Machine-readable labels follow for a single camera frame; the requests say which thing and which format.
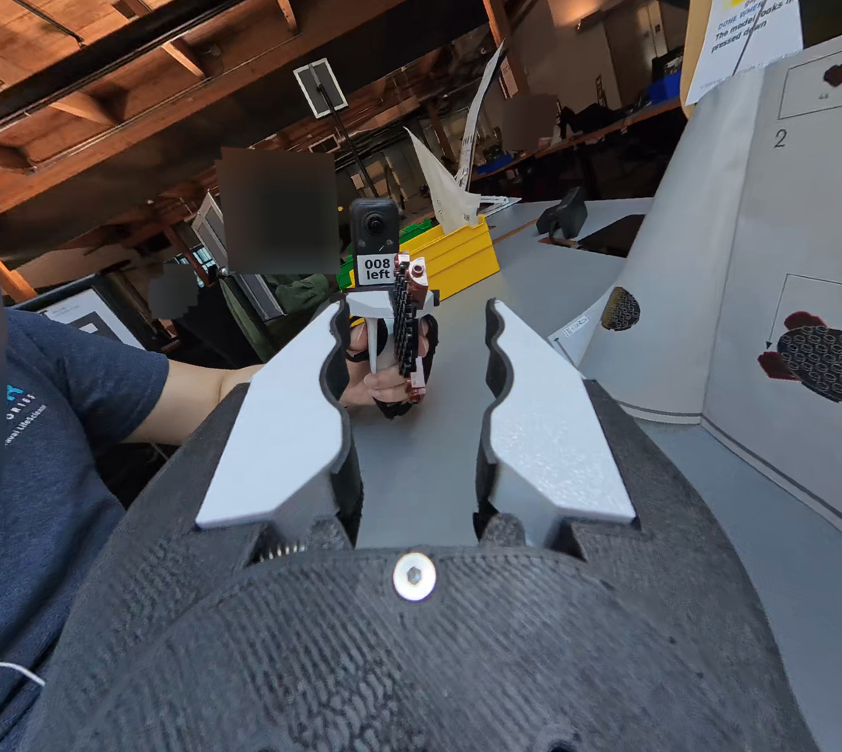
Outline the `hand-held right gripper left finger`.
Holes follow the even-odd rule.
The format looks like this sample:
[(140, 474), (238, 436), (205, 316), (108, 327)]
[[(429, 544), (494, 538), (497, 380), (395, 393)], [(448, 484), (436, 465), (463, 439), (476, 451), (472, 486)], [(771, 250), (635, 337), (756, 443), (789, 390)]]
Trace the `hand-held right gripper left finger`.
[(249, 381), (205, 498), (201, 530), (265, 522), (285, 542), (334, 517), (359, 533), (362, 480), (341, 401), (350, 311), (329, 302)]

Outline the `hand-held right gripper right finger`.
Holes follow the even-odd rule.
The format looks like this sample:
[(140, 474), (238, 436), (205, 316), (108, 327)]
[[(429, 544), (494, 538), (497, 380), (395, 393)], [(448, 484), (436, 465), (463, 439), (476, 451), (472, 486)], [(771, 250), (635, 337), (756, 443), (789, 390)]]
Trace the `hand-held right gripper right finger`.
[(475, 533), (512, 515), (525, 543), (559, 543), (569, 521), (632, 526), (635, 508), (584, 378), (500, 299), (486, 304), (486, 383)]

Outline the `round black brick plate model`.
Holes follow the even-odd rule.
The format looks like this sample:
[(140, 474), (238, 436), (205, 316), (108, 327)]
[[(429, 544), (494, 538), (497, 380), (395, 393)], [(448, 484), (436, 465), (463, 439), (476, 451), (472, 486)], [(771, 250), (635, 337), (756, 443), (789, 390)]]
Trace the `round black brick plate model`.
[(418, 353), (420, 312), (429, 297), (426, 261), (413, 261), (408, 252), (396, 255), (392, 291), (394, 355), (404, 378), (407, 399), (420, 403), (426, 393), (423, 359)]

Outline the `yellow plastic bin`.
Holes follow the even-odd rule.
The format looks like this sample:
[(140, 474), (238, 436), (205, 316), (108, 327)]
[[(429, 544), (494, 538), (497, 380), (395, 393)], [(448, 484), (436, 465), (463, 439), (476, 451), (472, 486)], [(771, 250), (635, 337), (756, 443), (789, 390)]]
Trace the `yellow plastic bin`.
[(428, 285), (442, 302), (500, 270), (486, 217), (475, 226), (466, 225), (445, 234), (440, 225), (402, 242), (401, 250), (412, 260), (426, 262)]

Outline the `white building instruction booklet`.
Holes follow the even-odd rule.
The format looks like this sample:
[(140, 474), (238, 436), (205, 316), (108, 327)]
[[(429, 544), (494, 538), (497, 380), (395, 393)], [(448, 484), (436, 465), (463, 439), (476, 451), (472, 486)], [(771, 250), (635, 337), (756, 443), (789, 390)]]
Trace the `white building instruction booklet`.
[(840, 529), (839, 37), (703, 97), (616, 281), (548, 340)]

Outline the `person's left forearm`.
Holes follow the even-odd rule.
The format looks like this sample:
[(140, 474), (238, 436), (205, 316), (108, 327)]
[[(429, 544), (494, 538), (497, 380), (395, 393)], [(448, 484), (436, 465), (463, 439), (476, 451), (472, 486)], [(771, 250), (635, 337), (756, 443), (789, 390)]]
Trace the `person's left forearm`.
[(210, 369), (170, 360), (160, 398), (123, 444), (182, 445), (234, 388), (262, 368)]

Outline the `grey desk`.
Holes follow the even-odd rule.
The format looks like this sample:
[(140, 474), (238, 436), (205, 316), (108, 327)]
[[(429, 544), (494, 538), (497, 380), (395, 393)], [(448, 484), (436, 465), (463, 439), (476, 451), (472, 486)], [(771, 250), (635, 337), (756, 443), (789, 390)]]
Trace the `grey desk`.
[[(539, 242), (546, 203), (492, 214), (500, 272), (435, 310), (439, 347), (429, 399), (389, 423), (352, 412), (364, 482), (359, 543), (476, 542), (475, 466), (485, 383), (485, 304), (501, 298), (536, 331), (573, 320), (611, 283), (621, 259)], [(840, 531), (720, 444), (699, 425), (636, 420), (712, 508), (735, 544), (771, 623), (793, 692), (821, 750), (840, 750)]]

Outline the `person's left hand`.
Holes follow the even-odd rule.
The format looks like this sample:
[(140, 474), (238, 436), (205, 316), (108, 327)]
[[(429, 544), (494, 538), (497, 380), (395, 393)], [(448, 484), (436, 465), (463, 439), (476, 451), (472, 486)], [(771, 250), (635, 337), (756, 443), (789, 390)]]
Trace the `person's left hand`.
[(396, 366), (371, 373), (364, 323), (351, 329), (345, 361), (349, 373), (349, 384), (341, 398), (345, 407), (374, 406), (377, 401), (390, 405), (409, 401), (407, 384)]

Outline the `white plastic bag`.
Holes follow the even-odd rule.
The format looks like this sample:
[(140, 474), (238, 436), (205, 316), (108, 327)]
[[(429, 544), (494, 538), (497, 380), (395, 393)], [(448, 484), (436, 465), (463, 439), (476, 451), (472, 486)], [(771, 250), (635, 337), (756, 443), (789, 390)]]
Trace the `white plastic bag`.
[(435, 217), (445, 235), (465, 226), (478, 225), (481, 196), (468, 191), (477, 142), (478, 119), (483, 100), (504, 57), (505, 48), (506, 42), (503, 40), (486, 64), (478, 90), (471, 101), (455, 175), (451, 175), (428, 147), (409, 128), (405, 128), (430, 191)]

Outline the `white framed panel on pole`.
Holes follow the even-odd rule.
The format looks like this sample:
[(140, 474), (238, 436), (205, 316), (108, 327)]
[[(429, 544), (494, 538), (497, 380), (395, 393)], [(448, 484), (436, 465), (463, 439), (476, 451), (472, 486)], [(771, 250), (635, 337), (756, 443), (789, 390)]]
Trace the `white framed panel on pole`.
[(297, 67), (293, 75), (314, 118), (325, 118), (349, 106), (327, 58)]

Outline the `black stand device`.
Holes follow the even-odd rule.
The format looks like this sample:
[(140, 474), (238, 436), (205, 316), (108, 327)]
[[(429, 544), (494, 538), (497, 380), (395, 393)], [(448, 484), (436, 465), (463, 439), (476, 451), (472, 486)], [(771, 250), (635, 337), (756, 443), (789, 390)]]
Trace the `black stand device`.
[(585, 203), (586, 191), (583, 187), (569, 190), (560, 202), (545, 209), (538, 217), (535, 223), (537, 233), (550, 239), (558, 236), (574, 240), (587, 219)]

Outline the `black framed marker sign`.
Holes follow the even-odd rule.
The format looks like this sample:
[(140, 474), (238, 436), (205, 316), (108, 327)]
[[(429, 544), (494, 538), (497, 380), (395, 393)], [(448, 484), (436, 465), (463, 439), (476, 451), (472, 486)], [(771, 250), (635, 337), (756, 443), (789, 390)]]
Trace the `black framed marker sign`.
[(12, 309), (44, 315), (89, 335), (156, 350), (154, 330), (128, 297), (101, 273), (58, 285)]

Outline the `person's blue shirt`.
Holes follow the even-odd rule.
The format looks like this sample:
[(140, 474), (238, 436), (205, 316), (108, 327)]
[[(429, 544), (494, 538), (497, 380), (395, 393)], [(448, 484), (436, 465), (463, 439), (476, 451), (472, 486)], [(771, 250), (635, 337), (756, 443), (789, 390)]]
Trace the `person's blue shirt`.
[(7, 308), (1, 658), (46, 681), (71, 603), (125, 511), (96, 455), (131, 435), (164, 355)]

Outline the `white instruction poster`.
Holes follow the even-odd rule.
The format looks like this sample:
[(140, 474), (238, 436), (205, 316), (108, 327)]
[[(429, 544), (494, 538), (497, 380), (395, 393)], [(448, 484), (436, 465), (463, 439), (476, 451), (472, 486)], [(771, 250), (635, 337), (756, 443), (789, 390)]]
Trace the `white instruction poster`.
[(680, 83), (687, 113), (737, 73), (799, 52), (798, 0), (690, 0)]

